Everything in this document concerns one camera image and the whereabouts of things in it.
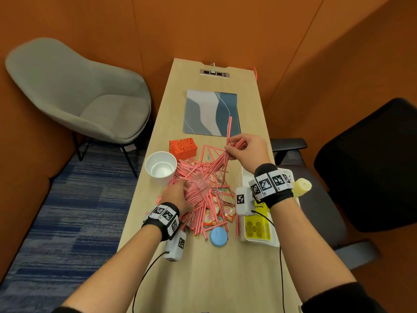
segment white paper cup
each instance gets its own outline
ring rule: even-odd
[[[156,152],[145,161],[145,169],[154,182],[166,185],[174,177],[177,160],[168,152]]]

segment mouse pad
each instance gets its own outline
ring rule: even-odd
[[[232,117],[230,136],[240,134],[237,94],[187,90],[184,133],[226,137],[229,116]]]

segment wrist strap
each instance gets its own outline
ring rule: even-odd
[[[255,178],[249,182],[253,196],[264,202],[268,208],[276,203],[294,197],[289,177],[280,173],[272,163],[264,163],[255,170]]]
[[[174,203],[164,202],[145,216],[142,226],[155,225],[161,230],[161,242],[171,240],[179,228],[179,215],[180,211]]]

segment office chair backrest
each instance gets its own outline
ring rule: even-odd
[[[396,98],[332,139],[314,167],[359,231],[417,221],[417,109]]]
[[[6,69],[36,107],[79,116],[100,92],[88,59],[52,38],[37,38],[15,48]]]

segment wooden table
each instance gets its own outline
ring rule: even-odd
[[[230,79],[200,75],[200,69],[211,69],[200,62],[174,59],[162,98],[146,158],[158,151],[168,151],[169,140],[192,137],[203,144],[223,148],[225,137],[183,133],[187,89],[237,93],[238,113],[243,133],[261,135],[269,140],[253,71],[238,68],[216,68],[230,73]],[[268,143],[271,159],[272,150]],[[238,186],[241,165],[230,161],[227,182]],[[140,229],[146,211],[151,210],[164,187],[152,183],[142,169],[119,248]],[[181,261],[159,259],[139,288],[135,313],[269,313],[282,312],[279,248],[242,243],[235,235],[235,224],[229,224],[229,241],[217,248],[204,238],[191,235],[185,242]],[[162,242],[156,258],[165,245]],[[284,302],[287,313],[298,313],[300,299],[295,291],[283,258]]]

